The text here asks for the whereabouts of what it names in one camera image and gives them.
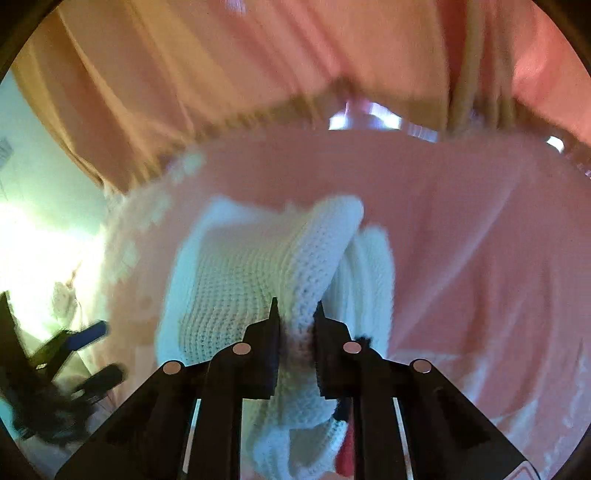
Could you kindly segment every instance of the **white knitted garment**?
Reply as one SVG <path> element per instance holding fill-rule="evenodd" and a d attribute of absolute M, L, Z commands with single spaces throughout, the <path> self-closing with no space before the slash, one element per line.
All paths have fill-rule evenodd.
<path fill-rule="evenodd" d="M 394 265 L 385 232 L 359 230 L 361 201 L 337 196 L 283 213 L 218 198 L 177 254 L 157 336 L 160 364 L 210 360 L 268 317 L 278 298 L 283 349 L 275 396 L 243 404 L 242 454 L 268 480 L 334 470 L 346 423 L 321 398 L 313 364 L 313 314 L 344 321 L 386 355 Z"/>

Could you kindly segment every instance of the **pink fabric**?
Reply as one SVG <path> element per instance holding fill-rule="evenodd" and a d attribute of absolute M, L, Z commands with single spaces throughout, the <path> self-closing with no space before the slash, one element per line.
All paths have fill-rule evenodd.
<path fill-rule="evenodd" d="M 133 192 L 108 226 L 87 311 L 111 321 L 96 366 L 129 369 L 119 401 L 156 368 L 171 265 L 213 195 L 282 209 L 350 193 L 394 250 L 390 359 L 432 360 L 545 478 L 558 470 L 591 421 L 589 179 L 518 134 L 430 144 L 273 128 L 210 142 L 201 158 L 198 173 L 180 162 Z"/>

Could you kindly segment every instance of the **beige curtain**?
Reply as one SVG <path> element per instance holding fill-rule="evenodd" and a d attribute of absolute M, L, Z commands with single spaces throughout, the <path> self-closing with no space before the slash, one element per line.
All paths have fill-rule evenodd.
<path fill-rule="evenodd" d="M 453 134 L 474 107 L 487 127 L 510 128 L 516 96 L 591 138 L 589 121 L 573 121 L 588 102 L 566 116 L 554 90 L 544 103 L 529 68 L 540 29 L 523 28 L 528 19 L 557 46 L 530 0 L 66 0 L 13 71 L 73 161 L 122 192 L 191 142 L 270 123 L 325 128 L 355 98 Z M 569 81 L 591 93 L 569 54 Z"/>

